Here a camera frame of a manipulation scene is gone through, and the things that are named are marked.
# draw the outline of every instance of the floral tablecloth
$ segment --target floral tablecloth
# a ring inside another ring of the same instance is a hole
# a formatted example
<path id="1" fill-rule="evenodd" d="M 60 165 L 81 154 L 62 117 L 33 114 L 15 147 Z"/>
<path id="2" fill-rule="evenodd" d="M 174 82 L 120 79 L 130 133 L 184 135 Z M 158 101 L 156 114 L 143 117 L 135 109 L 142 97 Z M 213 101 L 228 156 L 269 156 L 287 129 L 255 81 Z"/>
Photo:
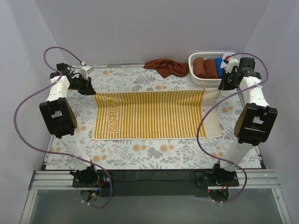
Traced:
<path id="1" fill-rule="evenodd" d="M 143 68 L 102 68 L 91 74 L 97 92 L 173 91 L 195 90 L 191 75 L 170 76 L 163 79 L 155 70 Z M 222 91 L 223 98 L 233 91 Z M 215 159 L 204 154 L 195 139 L 177 140 L 92 140 L 95 105 L 92 96 L 69 91 L 68 102 L 78 120 L 78 138 L 93 162 L 106 169 L 192 169 L 212 168 Z M 231 97 L 217 108 L 222 137 L 200 139 L 203 147 L 213 155 L 222 157 L 228 150 L 234 126 L 242 111 L 238 96 Z M 66 152 L 62 143 L 54 138 L 51 150 Z M 256 150 L 250 150 L 240 163 L 243 168 L 261 168 Z M 50 154 L 47 170 L 73 169 L 68 156 Z"/>

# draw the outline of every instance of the plastic basket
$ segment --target plastic basket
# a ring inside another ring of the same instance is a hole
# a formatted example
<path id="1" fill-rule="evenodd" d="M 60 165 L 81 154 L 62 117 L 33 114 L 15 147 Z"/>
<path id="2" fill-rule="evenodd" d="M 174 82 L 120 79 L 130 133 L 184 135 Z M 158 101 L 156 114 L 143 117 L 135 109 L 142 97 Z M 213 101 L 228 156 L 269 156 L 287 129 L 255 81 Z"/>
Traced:
<path id="1" fill-rule="evenodd" d="M 208 58 L 222 58 L 224 52 L 204 52 L 204 53 L 194 53 L 189 57 L 189 69 L 192 76 L 192 81 L 196 85 L 205 85 L 205 86 L 219 86 L 221 83 L 221 79 L 214 78 L 198 78 L 193 73 L 193 62 L 196 58 L 202 57 L 204 59 Z"/>

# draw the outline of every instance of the blue cloth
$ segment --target blue cloth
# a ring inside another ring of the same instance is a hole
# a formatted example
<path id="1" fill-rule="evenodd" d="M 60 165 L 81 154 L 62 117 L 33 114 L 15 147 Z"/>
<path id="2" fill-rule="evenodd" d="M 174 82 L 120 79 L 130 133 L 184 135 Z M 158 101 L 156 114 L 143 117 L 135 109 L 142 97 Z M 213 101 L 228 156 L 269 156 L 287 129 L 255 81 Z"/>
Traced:
<path id="1" fill-rule="evenodd" d="M 221 62 L 222 62 L 222 58 L 215 58 L 214 60 L 216 62 L 216 68 L 217 68 L 218 78 L 222 78 L 222 72 L 224 71 L 224 69 L 220 68 L 220 65 L 221 65 Z"/>

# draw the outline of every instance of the white wall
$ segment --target white wall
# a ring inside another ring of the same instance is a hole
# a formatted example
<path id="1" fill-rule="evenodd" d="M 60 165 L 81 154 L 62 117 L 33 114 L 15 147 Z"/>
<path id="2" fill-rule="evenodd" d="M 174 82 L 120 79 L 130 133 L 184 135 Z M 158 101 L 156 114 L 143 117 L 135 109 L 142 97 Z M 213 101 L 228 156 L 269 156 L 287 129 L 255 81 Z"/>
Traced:
<path id="1" fill-rule="evenodd" d="M 99 65 L 241 51 L 270 0 L 35 1 L 58 45 Z"/>
<path id="2" fill-rule="evenodd" d="M 1 0 L 0 5 L 0 222 L 16 224 L 33 170 L 42 164 L 43 154 L 19 139 L 13 114 L 26 96 L 49 84 L 43 51 L 56 43 L 33 0 Z M 64 61 L 60 51 L 49 53 L 48 58 L 54 65 Z M 18 117 L 23 135 L 41 148 L 47 147 L 50 138 L 38 108 L 47 93 L 26 103 Z"/>
<path id="3" fill-rule="evenodd" d="M 260 149 L 266 165 L 276 170 L 294 224 L 299 223 L 298 11 L 297 0 L 272 0 L 244 49 L 264 59 L 269 68 L 263 92 L 268 103 L 278 109 L 278 117 Z"/>

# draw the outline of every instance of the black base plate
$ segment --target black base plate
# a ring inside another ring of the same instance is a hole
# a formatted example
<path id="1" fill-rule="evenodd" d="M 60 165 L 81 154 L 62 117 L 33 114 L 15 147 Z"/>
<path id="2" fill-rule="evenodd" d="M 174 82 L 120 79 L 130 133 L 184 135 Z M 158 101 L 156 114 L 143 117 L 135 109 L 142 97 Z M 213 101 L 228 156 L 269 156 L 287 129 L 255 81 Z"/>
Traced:
<path id="1" fill-rule="evenodd" d="M 192 179 L 196 169 L 179 170 L 108 170 L 112 179 L 113 196 L 179 196 L 209 197 L 207 188 L 199 188 Z M 107 179 L 99 170 L 99 177 Z M 73 180 L 74 188 L 90 188 Z M 109 183 L 104 181 L 101 197 L 108 196 Z"/>
<path id="2" fill-rule="evenodd" d="M 215 187 L 217 186 L 214 181 L 212 181 L 212 170 L 201 170 L 194 172 L 193 179 L 195 179 L 197 186 L 199 187 Z M 232 181 L 229 182 L 231 187 L 239 186 L 239 181 L 237 174 L 234 175 Z"/>

